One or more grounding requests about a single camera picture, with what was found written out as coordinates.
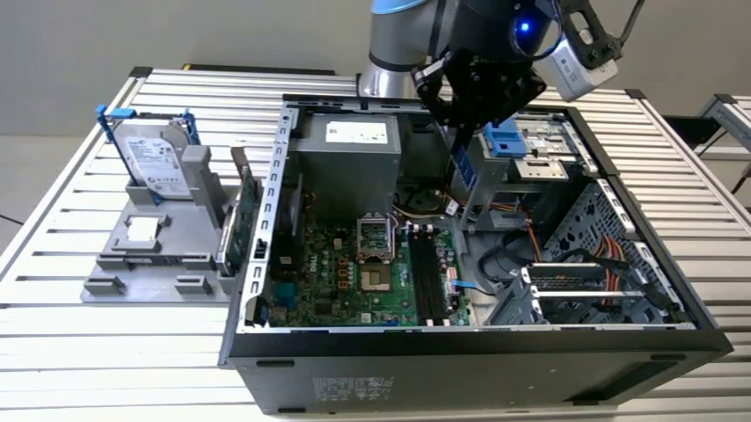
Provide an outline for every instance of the gray wall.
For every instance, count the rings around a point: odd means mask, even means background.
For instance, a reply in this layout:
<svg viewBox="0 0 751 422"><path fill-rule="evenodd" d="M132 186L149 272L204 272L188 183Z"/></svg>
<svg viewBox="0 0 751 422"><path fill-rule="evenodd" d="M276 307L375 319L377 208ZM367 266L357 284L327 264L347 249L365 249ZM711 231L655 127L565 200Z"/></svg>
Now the gray wall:
<svg viewBox="0 0 751 422"><path fill-rule="evenodd" d="M632 0L591 0L619 33ZM365 62L368 0L0 0L0 134L81 135L133 65L335 69ZM664 112L751 93L747 0L651 0L611 86Z"/></svg>

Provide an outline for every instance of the white label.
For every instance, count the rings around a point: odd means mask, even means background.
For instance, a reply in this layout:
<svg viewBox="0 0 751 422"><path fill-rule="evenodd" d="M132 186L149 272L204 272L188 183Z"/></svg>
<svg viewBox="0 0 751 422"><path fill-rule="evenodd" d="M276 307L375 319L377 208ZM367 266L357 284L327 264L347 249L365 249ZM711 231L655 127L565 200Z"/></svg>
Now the white label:
<svg viewBox="0 0 751 422"><path fill-rule="evenodd" d="M544 148L544 141L539 141L536 139L527 139L527 142L529 143L532 148Z"/></svg>
<svg viewBox="0 0 751 422"><path fill-rule="evenodd" d="M387 144L385 123L367 121L329 121L327 142Z"/></svg>
<svg viewBox="0 0 751 422"><path fill-rule="evenodd" d="M156 217L132 217L128 226L128 240L132 242L149 242L156 238L160 219Z"/></svg>
<svg viewBox="0 0 751 422"><path fill-rule="evenodd" d="M151 258L127 258L131 264L153 264Z"/></svg>
<svg viewBox="0 0 751 422"><path fill-rule="evenodd" d="M388 400L393 385L392 376L313 378L313 395L319 402Z"/></svg>
<svg viewBox="0 0 751 422"><path fill-rule="evenodd" d="M445 206L445 213L451 216L456 215L456 210L459 209L459 202L451 200Z"/></svg>
<svg viewBox="0 0 751 422"><path fill-rule="evenodd" d="M161 197L191 196L172 145L161 138L125 138L147 187Z"/></svg>

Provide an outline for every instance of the aluminum table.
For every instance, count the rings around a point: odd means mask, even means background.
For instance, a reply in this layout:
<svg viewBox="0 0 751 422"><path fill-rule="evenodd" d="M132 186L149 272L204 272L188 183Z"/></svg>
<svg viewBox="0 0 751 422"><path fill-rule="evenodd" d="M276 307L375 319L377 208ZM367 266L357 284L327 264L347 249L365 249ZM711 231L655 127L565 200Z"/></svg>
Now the aluminum table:
<svg viewBox="0 0 751 422"><path fill-rule="evenodd" d="M268 167L283 93L355 95L355 78L159 70L129 77L111 107L199 118L211 169L237 184L229 146ZM535 104L561 106L555 91ZM608 422L751 420L751 216L633 91L573 103L648 219L733 342L735 352L617 408L300 415L341 419ZM127 175L95 128L0 257L0 420L264 418L235 371L215 368L227 310L81 304L128 199Z"/></svg>

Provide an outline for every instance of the motherboard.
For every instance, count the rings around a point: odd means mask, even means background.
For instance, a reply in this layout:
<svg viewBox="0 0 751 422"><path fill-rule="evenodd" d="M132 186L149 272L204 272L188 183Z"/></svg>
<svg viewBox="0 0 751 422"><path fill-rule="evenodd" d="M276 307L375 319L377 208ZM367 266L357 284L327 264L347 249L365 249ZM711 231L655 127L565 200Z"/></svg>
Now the motherboard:
<svg viewBox="0 0 751 422"><path fill-rule="evenodd" d="M272 326L468 324L449 233L384 228L308 224L300 268L273 286ZM392 258L368 254L389 244Z"/></svg>

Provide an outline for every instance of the power supply label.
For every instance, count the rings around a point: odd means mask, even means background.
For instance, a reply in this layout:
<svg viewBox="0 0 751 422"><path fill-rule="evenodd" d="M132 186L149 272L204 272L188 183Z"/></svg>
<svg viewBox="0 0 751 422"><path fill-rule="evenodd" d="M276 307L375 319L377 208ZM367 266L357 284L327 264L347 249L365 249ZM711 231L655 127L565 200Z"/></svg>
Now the power supply label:
<svg viewBox="0 0 751 422"><path fill-rule="evenodd" d="M125 142L147 187L167 199L191 196L172 144L140 136L127 137Z"/></svg>
<svg viewBox="0 0 751 422"><path fill-rule="evenodd" d="M313 391L319 402L388 400L393 385L392 376L313 378Z"/></svg>
<svg viewBox="0 0 751 422"><path fill-rule="evenodd" d="M327 142L376 143L385 145L385 123L372 121L329 121L327 123Z"/></svg>

